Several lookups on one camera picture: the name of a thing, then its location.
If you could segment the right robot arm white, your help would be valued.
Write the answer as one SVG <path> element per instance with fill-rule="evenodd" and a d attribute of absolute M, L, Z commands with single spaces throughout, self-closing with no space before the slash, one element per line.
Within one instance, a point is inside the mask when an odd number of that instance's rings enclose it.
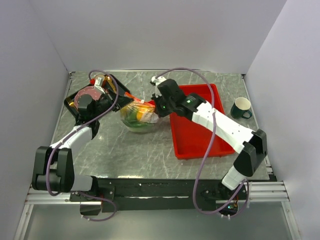
<path fill-rule="evenodd" d="M 245 178 L 251 177 L 267 156 L 266 133 L 261 129 L 254 131 L 238 124 L 196 93 L 184 94 L 173 79 L 154 76 L 150 82 L 156 88 L 152 100 L 160 118 L 176 113 L 214 132 L 237 152 L 236 160 L 218 188 L 222 198 L 232 198 L 238 185 Z"/>

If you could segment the small orange toy fruit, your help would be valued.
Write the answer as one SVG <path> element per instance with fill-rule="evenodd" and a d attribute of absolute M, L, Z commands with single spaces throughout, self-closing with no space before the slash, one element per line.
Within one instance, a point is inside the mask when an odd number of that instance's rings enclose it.
<path fill-rule="evenodd" d="M 139 105 L 137 107 L 136 118 L 140 121 L 154 112 L 154 107 L 151 105 Z"/>

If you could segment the clear zip top bag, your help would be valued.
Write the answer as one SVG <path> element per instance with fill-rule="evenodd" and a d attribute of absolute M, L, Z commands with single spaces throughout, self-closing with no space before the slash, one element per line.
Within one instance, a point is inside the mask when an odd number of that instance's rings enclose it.
<path fill-rule="evenodd" d="M 153 132 L 159 121 L 153 101 L 144 101 L 126 92 L 125 97 L 133 101 L 120 110 L 120 120 L 133 133 L 146 134 Z"/>

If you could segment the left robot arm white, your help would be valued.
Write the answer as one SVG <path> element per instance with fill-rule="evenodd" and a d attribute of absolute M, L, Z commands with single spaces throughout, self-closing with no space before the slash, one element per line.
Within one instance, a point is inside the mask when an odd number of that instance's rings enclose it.
<path fill-rule="evenodd" d="M 50 146 L 40 146 L 35 153 L 32 188 L 48 191 L 56 196 L 59 193 L 81 191 L 88 201 L 95 200 L 100 189 L 95 185 L 96 178 L 76 175 L 74 157 L 81 147 L 93 140 L 100 128 L 99 118 L 110 111 L 117 112 L 134 100 L 129 90 L 113 90 L 101 93 L 93 86 L 87 86 L 64 100 L 65 107 L 75 118 L 75 126 L 61 140 Z"/>

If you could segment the orange green toy mango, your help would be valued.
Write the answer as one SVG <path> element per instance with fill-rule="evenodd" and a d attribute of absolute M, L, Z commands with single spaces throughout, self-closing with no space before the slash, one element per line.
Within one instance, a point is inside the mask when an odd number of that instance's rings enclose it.
<path fill-rule="evenodd" d="M 123 123 L 128 127 L 128 128 L 145 128 L 148 123 L 147 122 L 142 122 L 135 119 L 129 119 L 129 118 L 125 118 L 123 120 Z"/>

